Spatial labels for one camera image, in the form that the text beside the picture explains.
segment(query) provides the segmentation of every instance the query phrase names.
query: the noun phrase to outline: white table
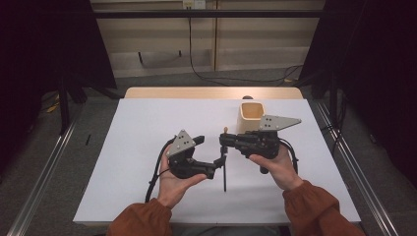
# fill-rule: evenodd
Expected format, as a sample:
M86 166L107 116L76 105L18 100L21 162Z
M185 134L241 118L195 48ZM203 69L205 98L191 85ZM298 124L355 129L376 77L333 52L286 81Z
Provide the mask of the white table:
M307 100L266 99L266 114L301 118L302 123L280 131L299 161L299 174L340 200L342 214L360 221ZM206 136L194 158L219 158L218 136L223 127L234 132L240 99L122 99L74 221L85 225L111 222L126 206L145 200L157 156L167 140L185 129ZM172 223L202 225L286 224L281 191L259 166L229 149L227 192L222 170L213 180L191 188L173 210ZM152 196L157 196L158 185Z

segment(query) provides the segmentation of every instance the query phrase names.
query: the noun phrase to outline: wooden tabletop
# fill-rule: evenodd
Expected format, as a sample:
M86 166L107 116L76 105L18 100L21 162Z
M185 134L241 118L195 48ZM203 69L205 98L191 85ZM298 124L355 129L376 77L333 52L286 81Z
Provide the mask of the wooden tabletop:
M275 87L134 87L125 98L303 99L298 88Z

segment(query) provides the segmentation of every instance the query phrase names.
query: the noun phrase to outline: black rod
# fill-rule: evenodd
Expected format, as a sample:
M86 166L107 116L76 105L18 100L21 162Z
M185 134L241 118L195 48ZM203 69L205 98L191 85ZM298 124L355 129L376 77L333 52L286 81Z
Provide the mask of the black rod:
M59 106L61 108L61 132L59 135L64 135L70 125L70 110L68 107L68 97L66 89L65 73L62 73L59 78Z
M337 120L337 77L334 72L331 73L330 89L329 89L329 113L332 126L335 129L339 128Z
M97 19L135 18L339 18L343 13L323 10L94 10L88 12L41 12L53 17L90 17Z

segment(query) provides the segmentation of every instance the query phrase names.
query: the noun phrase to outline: orange sleeve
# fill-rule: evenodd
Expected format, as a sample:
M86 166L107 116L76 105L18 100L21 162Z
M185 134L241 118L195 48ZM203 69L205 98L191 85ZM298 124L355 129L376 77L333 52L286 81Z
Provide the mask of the orange sleeve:
M282 195L296 236L365 235L340 214L339 201L333 195L308 181Z
M169 219L172 212L157 199L147 204L126 207L110 224L107 236L172 235Z

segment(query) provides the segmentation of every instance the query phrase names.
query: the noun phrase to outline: person's right hand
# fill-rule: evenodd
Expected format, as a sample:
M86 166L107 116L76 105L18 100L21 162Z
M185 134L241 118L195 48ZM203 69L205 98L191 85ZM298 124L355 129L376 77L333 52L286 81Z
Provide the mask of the person's right hand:
M249 159L266 168L282 190L292 190L304 183L295 172L288 149L283 145L279 146L278 155L274 159L266 159L258 154L251 154Z

